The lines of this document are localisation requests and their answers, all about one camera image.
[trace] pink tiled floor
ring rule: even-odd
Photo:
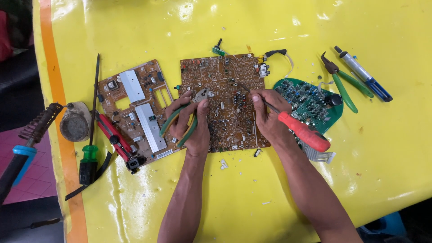
[[[24,145],[26,142],[18,137],[21,130],[22,128],[18,128],[0,133],[0,175],[13,157],[13,147]],[[35,148],[38,153],[32,164],[19,184],[11,189],[3,204],[57,195],[48,133],[40,143],[35,145]]]

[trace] pliers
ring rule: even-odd
[[[339,90],[340,95],[342,96],[343,101],[345,104],[354,112],[358,113],[359,110],[354,105],[353,101],[349,97],[345,87],[343,86],[342,82],[340,81],[340,78],[336,73],[338,73],[343,79],[348,81],[350,84],[352,84],[354,87],[356,87],[358,90],[360,90],[363,94],[373,98],[374,94],[369,90],[369,88],[361,81],[358,81],[357,79],[351,77],[350,75],[342,72],[339,70],[339,67],[334,64],[333,62],[329,61],[324,55],[326,51],[322,54],[321,60],[324,62],[324,66],[327,69],[327,71],[331,74],[333,77],[334,82],[336,83],[336,87]]]
[[[208,96],[209,96],[209,89],[208,88],[204,88],[204,89],[198,91],[197,94],[195,95],[195,97],[193,99],[191,99],[191,101],[194,102],[194,103],[197,103],[197,102],[200,102],[203,99],[207,99]],[[169,128],[171,127],[171,125],[175,121],[177,121],[177,119],[178,119],[178,117],[180,115],[180,111],[183,110],[184,108],[186,108],[190,104],[191,103],[189,102],[186,105],[182,105],[180,108],[178,108],[174,113],[172,113],[168,117],[168,119],[166,120],[166,122],[162,126],[161,131],[159,132],[159,136],[160,137],[164,137],[165,136],[166,132],[169,130]],[[186,132],[183,134],[183,136],[175,144],[177,147],[183,146],[183,144],[186,142],[186,140],[188,140],[189,137],[194,132],[195,128],[197,127],[197,124],[198,124],[197,113],[195,111],[193,113],[193,115],[192,115],[192,122],[191,122],[189,128],[186,130]]]

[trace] small circuit board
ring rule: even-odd
[[[292,106],[292,116],[324,134],[342,116],[343,102],[338,94],[310,83],[285,78],[273,87]]]
[[[270,72],[262,56],[186,59],[180,61],[180,68],[179,96],[188,90],[194,96],[197,91],[209,88],[209,153],[270,147],[255,124],[255,109],[248,92],[235,83],[251,90],[264,89],[264,76]]]
[[[130,100],[129,108],[117,108],[116,101],[126,97]],[[173,102],[173,98],[156,60],[100,81],[98,99],[107,119],[132,147],[132,157],[145,157],[146,162],[142,165],[181,149],[175,146],[170,134],[159,137],[166,120],[165,107]]]

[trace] finger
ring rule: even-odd
[[[171,116],[171,114],[174,113],[174,111],[176,111],[182,105],[189,103],[191,101],[191,94],[192,91],[189,90],[186,93],[184,93],[182,96],[180,96],[180,98],[176,99],[172,104],[170,104],[165,109],[166,116],[167,117]]]
[[[251,95],[255,111],[257,112],[257,122],[264,124],[267,121],[267,107],[264,105],[263,98],[258,93]]]
[[[200,103],[192,103],[180,111],[180,115],[177,121],[177,130],[183,133],[187,130],[188,128],[187,123],[189,122],[189,118],[191,114],[197,109],[199,104]]]
[[[197,108],[197,119],[198,126],[207,126],[207,110],[209,106],[209,101],[207,99],[201,100]]]
[[[251,90],[251,95],[259,94],[279,111],[291,112],[291,105],[275,90]]]

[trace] orange stripe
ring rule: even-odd
[[[63,81],[61,79],[60,67],[58,65],[57,53],[54,45],[54,36],[51,23],[51,0],[40,0],[40,15],[41,15],[41,33],[42,42],[45,50],[45,58],[47,60],[48,78],[51,86],[53,100],[60,104],[66,104],[66,98],[63,90]],[[63,167],[63,175],[66,183],[66,193],[73,192],[79,188],[78,168],[76,166],[75,148],[73,142],[69,142],[59,132],[59,121],[55,122],[57,129],[58,143],[60,146],[61,164]],[[76,195],[68,200],[69,211],[71,218],[71,231],[66,236],[68,243],[86,243],[87,225],[86,216],[84,214],[83,198],[81,194]]]

